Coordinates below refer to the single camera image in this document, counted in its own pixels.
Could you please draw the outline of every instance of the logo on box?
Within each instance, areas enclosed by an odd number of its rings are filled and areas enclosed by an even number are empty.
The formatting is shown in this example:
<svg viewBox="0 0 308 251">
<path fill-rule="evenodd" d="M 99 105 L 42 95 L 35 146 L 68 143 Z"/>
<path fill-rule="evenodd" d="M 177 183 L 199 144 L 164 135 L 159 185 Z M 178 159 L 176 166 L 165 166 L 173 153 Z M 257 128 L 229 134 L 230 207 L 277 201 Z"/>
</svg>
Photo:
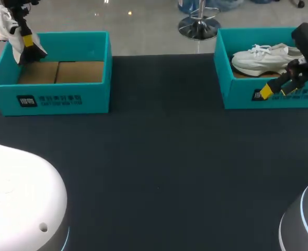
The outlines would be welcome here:
<svg viewBox="0 0 308 251">
<path fill-rule="evenodd" d="M 21 107 L 37 107 L 38 104 L 32 95 L 18 95 L 17 96 Z"/>
</svg>

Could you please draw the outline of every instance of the white sneaker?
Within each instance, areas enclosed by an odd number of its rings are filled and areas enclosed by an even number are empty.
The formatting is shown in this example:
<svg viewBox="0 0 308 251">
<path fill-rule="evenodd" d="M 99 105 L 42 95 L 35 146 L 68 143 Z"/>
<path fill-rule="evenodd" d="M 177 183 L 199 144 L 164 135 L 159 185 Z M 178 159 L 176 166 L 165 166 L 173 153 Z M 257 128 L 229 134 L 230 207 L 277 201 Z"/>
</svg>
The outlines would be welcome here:
<svg viewBox="0 0 308 251">
<path fill-rule="evenodd" d="M 25 61 L 25 58 L 22 57 L 25 44 L 20 32 L 21 28 L 18 26 L 18 22 L 13 20 L 8 9 L 0 4 L 0 41 L 9 41 L 13 48 L 14 59 L 18 64 Z M 41 46 L 38 35 L 32 30 L 31 32 L 34 44 L 46 55 L 47 53 Z"/>
<path fill-rule="evenodd" d="M 303 58 L 303 54 L 295 47 L 283 43 L 269 46 L 257 44 L 251 50 L 234 54 L 232 65 L 238 71 L 249 76 L 260 76 L 265 72 L 282 74 L 285 67 L 294 59 Z"/>
</svg>

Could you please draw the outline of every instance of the bar stool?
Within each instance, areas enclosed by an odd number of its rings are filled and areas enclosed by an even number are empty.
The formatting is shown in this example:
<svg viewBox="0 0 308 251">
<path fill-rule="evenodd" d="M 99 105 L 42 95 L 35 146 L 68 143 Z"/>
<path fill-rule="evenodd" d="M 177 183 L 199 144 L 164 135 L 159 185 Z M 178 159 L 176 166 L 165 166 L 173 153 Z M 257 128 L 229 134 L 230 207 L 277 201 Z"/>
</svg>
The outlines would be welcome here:
<svg viewBox="0 0 308 251">
<path fill-rule="evenodd" d="M 204 11 L 215 10 L 215 15 L 204 16 Z M 215 38 L 218 29 L 221 27 L 218 21 L 214 19 L 220 12 L 218 8 L 206 7 L 205 0 L 199 0 L 199 9 L 190 13 L 190 16 L 184 18 L 178 25 L 179 32 L 194 40 L 207 40 Z"/>
</svg>

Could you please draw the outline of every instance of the cardboard box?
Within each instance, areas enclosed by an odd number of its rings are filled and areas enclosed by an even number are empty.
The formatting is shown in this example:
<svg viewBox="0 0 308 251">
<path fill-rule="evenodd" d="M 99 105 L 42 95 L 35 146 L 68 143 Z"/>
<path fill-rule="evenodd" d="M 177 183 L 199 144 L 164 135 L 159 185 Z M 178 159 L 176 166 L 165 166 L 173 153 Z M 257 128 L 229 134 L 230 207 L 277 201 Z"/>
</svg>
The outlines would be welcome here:
<svg viewBox="0 0 308 251">
<path fill-rule="evenodd" d="M 4 116 L 107 113 L 112 54 L 104 31 L 39 34 L 48 56 L 18 66 L 6 44 L 0 58 Z"/>
<path fill-rule="evenodd" d="M 22 67 L 18 84 L 100 83 L 104 62 L 34 62 Z"/>
<path fill-rule="evenodd" d="M 291 32 L 295 28 L 223 28 L 216 39 L 214 62 L 226 109 L 308 108 L 308 82 L 305 87 L 287 96 L 275 94 L 267 100 L 260 90 L 273 77 L 248 78 L 233 74 L 229 57 L 250 49 L 253 44 L 294 46 Z"/>
</svg>

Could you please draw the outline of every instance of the shoelace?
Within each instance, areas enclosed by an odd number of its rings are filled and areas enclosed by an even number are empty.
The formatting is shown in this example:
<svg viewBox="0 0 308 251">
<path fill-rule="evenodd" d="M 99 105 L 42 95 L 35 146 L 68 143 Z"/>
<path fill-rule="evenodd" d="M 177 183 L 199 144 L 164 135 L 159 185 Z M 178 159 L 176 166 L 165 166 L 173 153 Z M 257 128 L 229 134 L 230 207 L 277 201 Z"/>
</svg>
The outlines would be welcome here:
<svg viewBox="0 0 308 251">
<path fill-rule="evenodd" d="M 260 56 L 260 55 L 264 55 L 265 53 L 269 53 L 271 54 L 271 51 L 269 50 L 269 48 L 271 46 L 269 45 L 261 45 L 259 46 L 258 44 L 254 44 L 254 47 L 251 50 L 248 50 L 250 53 L 254 54 L 254 57 L 256 56 Z"/>
</svg>

